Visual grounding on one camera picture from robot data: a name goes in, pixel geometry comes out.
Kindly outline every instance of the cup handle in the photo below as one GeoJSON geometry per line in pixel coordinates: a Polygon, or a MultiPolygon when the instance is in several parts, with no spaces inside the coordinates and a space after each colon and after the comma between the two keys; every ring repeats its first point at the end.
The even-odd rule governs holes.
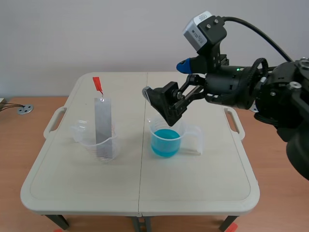
{"type": "Polygon", "coordinates": [[[200,127],[198,126],[192,126],[192,125],[187,125],[186,126],[186,134],[193,135],[197,138],[198,145],[197,145],[197,151],[201,155],[203,154],[204,150],[204,134],[203,131],[201,130],[200,127]]]}

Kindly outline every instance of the plastic measuring cup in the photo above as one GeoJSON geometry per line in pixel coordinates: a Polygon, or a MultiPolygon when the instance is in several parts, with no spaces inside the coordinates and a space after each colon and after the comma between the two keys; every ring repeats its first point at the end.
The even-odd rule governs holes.
{"type": "Polygon", "coordinates": [[[181,140],[186,135],[193,135],[198,139],[197,151],[203,153],[204,136],[197,126],[187,125],[182,119],[170,127],[161,115],[148,119],[151,132],[151,148],[160,156],[172,157],[181,145],[181,140]]]}
{"type": "Polygon", "coordinates": [[[88,121],[77,120],[75,125],[71,127],[71,132],[76,142],[79,142],[90,154],[102,162],[111,161],[119,155],[118,137],[113,123],[112,136],[104,141],[98,141],[98,133],[101,131],[96,129],[95,123],[88,121]]]}

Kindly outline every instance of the red tag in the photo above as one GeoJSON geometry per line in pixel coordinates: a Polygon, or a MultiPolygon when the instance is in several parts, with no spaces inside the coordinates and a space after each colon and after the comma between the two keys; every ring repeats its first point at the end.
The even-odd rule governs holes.
{"type": "Polygon", "coordinates": [[[100,78],[98,76],[94,76],[94,77],[92,77],[92,79],[93,79],[93,82],[95,83],[97,91],[100,91],[101,94],[103,94],[100,78]]]}
{"type": "Polygon", "coordinates": [[[236,223],[232,223],[227,229],[226,232],[235,232],[238,228],[238,225],[236,223]]]}

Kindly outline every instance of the screw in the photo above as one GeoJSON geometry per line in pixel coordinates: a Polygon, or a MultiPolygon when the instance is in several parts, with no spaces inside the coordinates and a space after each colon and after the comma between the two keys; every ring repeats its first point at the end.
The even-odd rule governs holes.
{"type": "Polygon", "coordinates": [[[183,94],[179,91],[177,94],[176,94],[176,97],[178,100],[180,100],[182,97],[183,97],[183,94]]]}
{"type": "Polygon", "coordinates": [[[289,89],[299,89],[301,88],[301,84],[296,82],[296,81],[291,81],[289,84],[288,84],[288,88],[289,89]]]}
{"type": "Polygon", "coordinates": [[[308,60],[301,60],[299,62],[299,66],[304,70],[309,70],[309,61],[308,60]]]}

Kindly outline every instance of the hole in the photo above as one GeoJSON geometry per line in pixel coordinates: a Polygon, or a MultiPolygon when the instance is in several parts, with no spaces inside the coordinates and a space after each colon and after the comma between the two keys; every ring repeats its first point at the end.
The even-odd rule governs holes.
{"type": "Polygon", "coordinates": [[[237,129],[236,129],[236,126],[235,126],[234,119],[233,119],[232,115],[228,111],[225,110],[225,116],[227,118],[228,124],[230,125],[230,129],[232,131],[237,132],[237,129]]]}

